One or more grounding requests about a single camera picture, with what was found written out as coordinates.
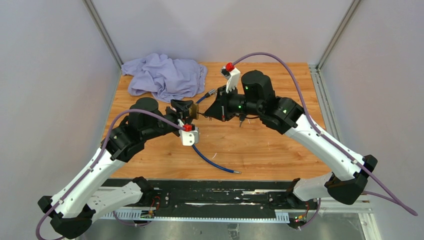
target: wooden table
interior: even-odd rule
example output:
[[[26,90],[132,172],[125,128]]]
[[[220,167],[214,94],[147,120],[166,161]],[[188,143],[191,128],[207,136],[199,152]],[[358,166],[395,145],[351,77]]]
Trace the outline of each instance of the wooden table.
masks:
[[[221,76],[224,62],[204,62],[208,68],[205,92],[225,85]],[[291,63],[291,70],[299,82],[303,97],[312,118],[324,127],[314,84],[306,63]],[[275,93],[289,97],[300,103],[292,79],[279,63],[239,63],[241,74],[259,70],[271,78]],[[129,109],[137,99],[152,97],[150,93],[130,96],[127,92],[132,76],[122,76],[107,120],[106,128],[120,112]],[[192,99],[197,101],[204,93]],[[204,112],[214,101],[215,96],[200,104]],[[165,113],[169,103],[159,101],[159,110]],[[217,169],[201,159],[191,146],[183,146],[174,134],[157,137],[145,144],[145,149],[136,154],[130,162],[116,171],[114,178],[147,179],[211,179],[211,180],[287,180],[312,178],[328,173],[330,169],[309,150],[285,135],[265,127],[259,119],[246,120],[239,127],[238,118],[221,122],[200,116],[193,122],[200,131],[197,148],[215,163],[242,172],[228,173]]]

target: gray floor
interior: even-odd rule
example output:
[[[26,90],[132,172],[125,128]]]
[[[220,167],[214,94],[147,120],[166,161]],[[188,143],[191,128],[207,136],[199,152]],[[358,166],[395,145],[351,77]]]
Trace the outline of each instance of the gray floor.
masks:
[[[98,220],[84,237],[86,240],[365,240],[356,213],[325,213],[302,231],[276,223],[157,221],[135,228],[115,220]]]

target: red cap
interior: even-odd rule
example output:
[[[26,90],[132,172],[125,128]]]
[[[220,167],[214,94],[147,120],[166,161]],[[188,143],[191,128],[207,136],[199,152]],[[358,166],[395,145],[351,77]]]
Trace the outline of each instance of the red cap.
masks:
[[[233,65],[233,63],[232,62],[229,62],[229,63],[227,63],[226,65],[225,65],[225,70],[227,70],[228,72],[231,72],[231,71],[233,71],[234,70],[234,65]]]
[[[190,132],[192,130],[192,126],[190,124],[184,124],[182,127],[185,132]]]

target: lavender towel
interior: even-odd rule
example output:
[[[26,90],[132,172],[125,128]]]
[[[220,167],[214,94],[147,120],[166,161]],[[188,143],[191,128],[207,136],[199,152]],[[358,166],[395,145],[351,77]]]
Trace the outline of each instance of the lavender towel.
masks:
[[[207,73],[208,69],[194,60],[172,60],[157,53],[122,65],[122,74],[134,76],[128,86],[129,94],[151,92],[155,99],[166,103],[203,93]]]

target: white panel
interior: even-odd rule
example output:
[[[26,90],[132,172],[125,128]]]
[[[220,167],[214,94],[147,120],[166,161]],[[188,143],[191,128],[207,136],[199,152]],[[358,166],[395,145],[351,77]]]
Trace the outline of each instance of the white panel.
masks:
[[[36,239],[38,199],[98,148],[120,72],[80,0],[1,1],[0,33],[0,239]]]
[[[370,197],[385,240],[422,239],[424,2],[367,0],[322,70],[341,138],[420,216]],[[383,193],[370,180],[369,191]]]
[[[261,51],[316,64],[352,0],[93,2],[124,62],[150,53],[226,62]]]

